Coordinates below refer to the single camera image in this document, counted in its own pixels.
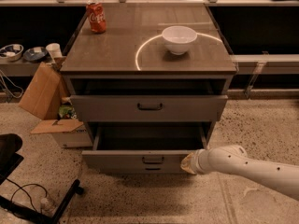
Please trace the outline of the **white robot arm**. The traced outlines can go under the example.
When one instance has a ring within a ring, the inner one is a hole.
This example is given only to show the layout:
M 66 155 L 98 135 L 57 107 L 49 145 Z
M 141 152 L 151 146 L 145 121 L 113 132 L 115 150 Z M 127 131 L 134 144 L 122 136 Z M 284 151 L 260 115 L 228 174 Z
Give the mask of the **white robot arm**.
M 180 167 L 193 175 L 219 172 L 242 176 L 299 200 L 299 166 L 250 159 L 238 145 L 197 149 L 181 161 Z

